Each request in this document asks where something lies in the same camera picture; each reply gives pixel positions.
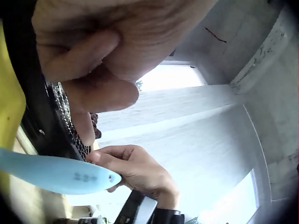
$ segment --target window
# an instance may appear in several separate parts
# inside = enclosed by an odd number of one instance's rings
[[[141,91],[177,89],[204,85],[200,72],[190,65],[160,64],[139,81]]]
[[[253,170],[211,208],[200,212],[198,223],[246,224],[258,209]]]

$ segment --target blue plastic tool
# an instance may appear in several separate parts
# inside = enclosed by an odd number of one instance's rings
[[[0,170],[60,194],[91,194],[121,181],[106,168],[68,158],[28,155],[0,147]]]

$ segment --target wrist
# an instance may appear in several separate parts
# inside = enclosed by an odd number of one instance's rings
[[[157,208],[178,210],[180,197],[179,191],[161,192],[157,197]]]

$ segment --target finger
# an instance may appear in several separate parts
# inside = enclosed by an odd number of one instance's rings
[[[87,75],[118,45],[119,35],[98,31],[83,38],[70,50],[59,46],[37,45],[42,71],[49,82],[62,82]]]
[[[132,166],[128,161],[115,158],[106,153],[101,153],[99,150],[90,152],[86,156],[86,160],[124,177],[129,176],[132,172]]]
[[[63,82],[62,86],[77,108],[91,113],[121,110],[139,97],[133,83],[119,80],[102,65],[85,77]]]
[[[71,121],[79,135],[82,143],[85,146],[93,145],[95,141],[95,133],[92,126],[92,121],[88,112],[76,110],[70,103]]]
[[[112,193],[112,192],[114,192],[118,187],[120,187],[120,186],[122,186],[122,185],[125,185],[125,181],[124,181],[124,179],[121,179],[121,181],[120,181],[117,185],[115,185],[115,186],[113,186],[113,187],[111,187],[111,188],[108,188],[107,191],[108,191],[109,193]]]
[[[135,149],[135,145],[114,145],[107,146],[99,151],[114,156],[118,159],[128,160]]]

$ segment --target white wall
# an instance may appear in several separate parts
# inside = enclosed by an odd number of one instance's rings
[[[98,143],[100,147],[144,147],[177,182],[182,194],[180,209],[187,221],[236,186],[256,165],[261,151],[257,136],[242,101],[228,85],[142,95],[135,107],[99,114],[103,137]],[[200,116],[180,123],[182,117],[194,114]],[[167,118],[172,122],[157,125]],[[156,124],[153,129],[149,122]]]

